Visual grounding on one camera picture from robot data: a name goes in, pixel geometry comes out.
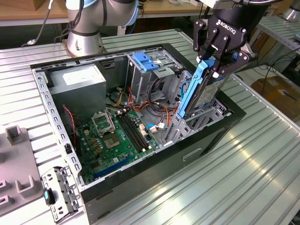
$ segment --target table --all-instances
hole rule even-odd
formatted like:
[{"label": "table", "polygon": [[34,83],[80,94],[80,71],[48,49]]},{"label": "table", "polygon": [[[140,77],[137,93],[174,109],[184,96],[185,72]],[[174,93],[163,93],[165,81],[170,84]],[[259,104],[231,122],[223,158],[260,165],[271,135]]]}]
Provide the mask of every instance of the table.
[{"label": "table", "polygon": [[[175,30],[103,38],[108,51],[171,43],[194,65],[192,40]],[[29,64],[67,59],[62,44],[0,50],[0,132],[28,129],[40,174],[63,165]],[[300,129],[232,75],[222,90],[247,114],[209,154],[98,221],[116,224],[288,224],[300,209]],[[53,224],[43,198],[0,224]],[[63,225],[87,224],[81,209]]]},{"label": "table", "polygon": [[285,46],[297,54],[300,53],[300,42],[294,38],[296,34],[300,34],[300,21],[288,22],[279,16],[263,17],[257,25],[257,31],[251,38],[249,44],[253,45],[262,32],[282,44],[276,49],[276,53],[271,62],[281,56],[281,52]]},{"label": "table", "polygon": [[[47,12],[48,1],[46,1],[37,11],[28,11],[25,9],[1,6],[0,7],[0,26],[20,26],[42,24]],[[276,7],[271,6],[268,9],[268,15],[271,15]],[[196,7],[190,3],[182,5],[171,4],[168,0],[162,2],[148,1],[144,4],[143,13],[139,11],[138,18],[157,18],[157,17],[175,17],[175,16],[193,16],[199,15],[201,7]],[[64,0],[55,0],[47,20],[51,23],[67,23],[68,12]],[[124,35],[125,26],[118,27],[118,35]]]}]

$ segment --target metal bracket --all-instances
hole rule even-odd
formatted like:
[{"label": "metal bracket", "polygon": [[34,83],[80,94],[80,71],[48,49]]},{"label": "metal bracket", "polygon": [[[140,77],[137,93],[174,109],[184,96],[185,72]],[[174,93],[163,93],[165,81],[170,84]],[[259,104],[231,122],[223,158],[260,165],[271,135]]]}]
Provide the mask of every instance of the metal bracket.
[{"label": "metal bracket", "polygon": [[68,166],[50,169],[43,174],[42,181],[46,190],[51,189],[55,193],[55,203],[50,209],[56,224],[76,213],[82,206],[76,182]]}]

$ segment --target red wire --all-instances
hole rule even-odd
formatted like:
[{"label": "red wire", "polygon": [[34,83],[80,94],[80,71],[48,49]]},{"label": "red wire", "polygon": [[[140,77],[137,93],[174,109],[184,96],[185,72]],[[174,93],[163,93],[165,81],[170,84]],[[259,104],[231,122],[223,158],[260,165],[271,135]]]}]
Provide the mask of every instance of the red wire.
[{"label": "red wire", "polygon": [[76,134],[75,134],[75,123],[74,123],[74,118],[72,113],[70,112],[70,110],[68,110],[68,108],[66,108],[65,106],[63,106],[62,108],[64,108],[70,115],[71,120],[72,120],[72,125],[73,125],[73,132],[74,132],[74,143],[76,143]]}]

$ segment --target ventilation slot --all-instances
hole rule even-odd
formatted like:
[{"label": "ventilation slot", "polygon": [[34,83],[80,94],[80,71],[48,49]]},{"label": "ventilation slot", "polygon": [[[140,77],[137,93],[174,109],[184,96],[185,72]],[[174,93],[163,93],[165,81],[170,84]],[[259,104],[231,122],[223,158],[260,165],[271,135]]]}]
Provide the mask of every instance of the ventilation slot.
[{"label": "ventilation slot", "polygon": [[176,130],[173,134],[173,137],[171,138],[172,141],[174,141],[174,139],[176,138],[177,134],[178,134],[179,130]]}]

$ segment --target robotic arm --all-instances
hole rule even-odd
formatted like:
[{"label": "robotic arm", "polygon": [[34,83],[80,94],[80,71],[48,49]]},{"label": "robotic arm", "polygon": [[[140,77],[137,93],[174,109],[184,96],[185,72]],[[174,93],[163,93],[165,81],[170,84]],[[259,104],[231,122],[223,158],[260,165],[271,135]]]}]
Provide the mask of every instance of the robotic arm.
[{"label": "robotic arm", "polygon": [[[209,104],[229,74],[256,58],[247,40],[269,5],[278,1],[202,0],[214,14],[208,20],[195,21],[193,48],[199,64],[179,105],[178,117],[187,118]],[[66,5],[70,20],[75,20],[78,11],[81,16],[67,40],[68,50],[75,56],[102,51],[99,26],[131,25],[138,14],[138,0],[67,0]],[[200,38],[203,32],[205,40]]]},{"label": "robotic arm", "polygon": [[100,26],[129,26],[137,19],[138,0],[67,0],[70,21],[78,15],[81,1],[81,18],[67,39],[67,48],[75,56],[103,51]]},{"label": "robotic arm", "polygon": [[[277,1],[202,0],[215,10],[208,20],[195,21],[193,48],[199,64],[178,108],[179,118],[208,105],[229,74],[256,59],[247,40],[269,4]],[[203,32],[205,40],[200,38]]]}]

